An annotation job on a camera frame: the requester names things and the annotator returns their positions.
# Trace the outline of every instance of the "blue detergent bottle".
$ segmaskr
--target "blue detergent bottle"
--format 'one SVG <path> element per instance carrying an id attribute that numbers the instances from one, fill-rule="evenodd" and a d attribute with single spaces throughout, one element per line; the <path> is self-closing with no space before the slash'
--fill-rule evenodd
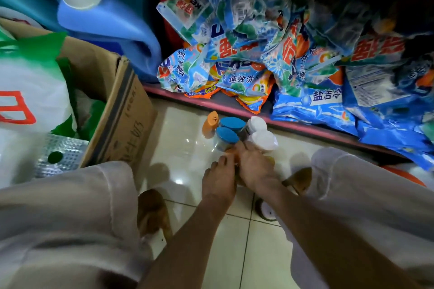
<path id="1" fill-rule="evenodd" d="M 121 1 L 62 0 L 57 20 L 79 39 L 119 43 L 139 79 L 158 82 L 160 44 L 143 19 Z"/>

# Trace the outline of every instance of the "blue cap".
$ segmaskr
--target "blue cap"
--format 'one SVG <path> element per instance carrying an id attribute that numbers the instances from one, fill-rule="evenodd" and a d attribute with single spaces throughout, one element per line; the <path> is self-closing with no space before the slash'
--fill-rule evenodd
<path id="1" fill-rule="evenodd" d="M 225 127 L 218 127 L 216 129 L 216 135 L 218 138 L 228 144 L 235 144 L 239 140 L 237 134 L 233 130 Z"/>
<path id="2" fill-rule="evenodd" d="M 239 132 L 246 125 L 245 121 L 236 117 L 227 117 L 220 119 L 220 126 L 232 129 L 235 132 Z"/>

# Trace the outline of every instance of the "forearm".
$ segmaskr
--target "forearm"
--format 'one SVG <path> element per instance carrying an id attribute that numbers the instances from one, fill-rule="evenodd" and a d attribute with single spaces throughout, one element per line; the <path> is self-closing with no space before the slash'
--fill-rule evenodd
<path id="1" fill-rule="evenodd" d="M 200 289 L 211 245 L 225 211 L 217 201 L 202 201 L 155 260 L 141 289 Z"/>
<path id="2" fill-rule="evenodd" d="M 258 188 L 331 288 L 419 288 L 350 229 L 278 181 Z"/>

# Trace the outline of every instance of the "green dot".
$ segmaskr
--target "green dot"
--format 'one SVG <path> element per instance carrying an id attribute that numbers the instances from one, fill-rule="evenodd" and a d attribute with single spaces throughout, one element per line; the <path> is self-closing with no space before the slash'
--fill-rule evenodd
<path id="1" fill-rule="evenodd" d="M 60 151 L 51 152 L 48 156 L 48 162 L 50 164 L 55 164 L 63 159 L 63 153 Z"/>

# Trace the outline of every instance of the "person's left hand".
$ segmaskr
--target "person's left hand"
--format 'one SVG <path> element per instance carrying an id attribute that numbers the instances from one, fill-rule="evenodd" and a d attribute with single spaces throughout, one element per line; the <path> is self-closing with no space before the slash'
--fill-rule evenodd
<path id="1" fill-rule="evenodd" d="M 213 162 L 202 178 L 202 201 L 216 204 L 227 212 L 236 193 L 234 155 L 222 155 Z"/>

